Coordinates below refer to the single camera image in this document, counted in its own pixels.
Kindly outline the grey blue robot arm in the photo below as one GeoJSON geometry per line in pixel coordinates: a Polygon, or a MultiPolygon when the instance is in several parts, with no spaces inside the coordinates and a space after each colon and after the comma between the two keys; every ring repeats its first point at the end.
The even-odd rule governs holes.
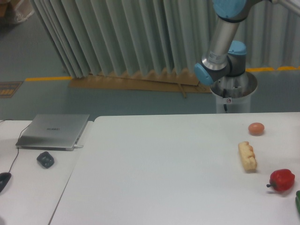
{"type": "Polygon", "coordinates": [[[298,0],[214,0],[217,20],[208,48],[194,66],[199,82],[210,86],[224,76],[239,76],[254,68],[300,66],[300,2],[298,0]],[[234,38],[250,11],[250,59],[247,48],[234,38]]]}

